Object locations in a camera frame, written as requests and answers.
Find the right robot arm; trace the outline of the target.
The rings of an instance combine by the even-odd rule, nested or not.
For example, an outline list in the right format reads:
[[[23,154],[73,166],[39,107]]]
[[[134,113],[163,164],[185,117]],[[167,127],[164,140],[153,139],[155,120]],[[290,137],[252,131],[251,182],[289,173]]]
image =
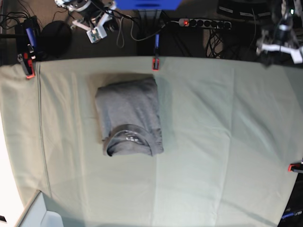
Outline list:
[[[110,15],[116,9],[114,1],[104,4],[100,0],[56,0],[55,3],[70,13],[76,12],[82,16],[82,19],[72,21],[71,29],[79,27],[89,31],[98,26],[111,32],[119,29],[118,23]]]

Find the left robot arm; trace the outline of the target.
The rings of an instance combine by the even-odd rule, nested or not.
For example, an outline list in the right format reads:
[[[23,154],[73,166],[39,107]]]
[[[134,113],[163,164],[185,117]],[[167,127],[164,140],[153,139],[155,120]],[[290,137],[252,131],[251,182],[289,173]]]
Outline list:
[[[261,29],[261,37],[256,41],[256,55],[265,66],[278,61],[278,57],[288,54],[294,64],[303,62],[303,45],[300,44],[293,28],[293,18],[301,17],[301,0],[270,0],[272,24]]]

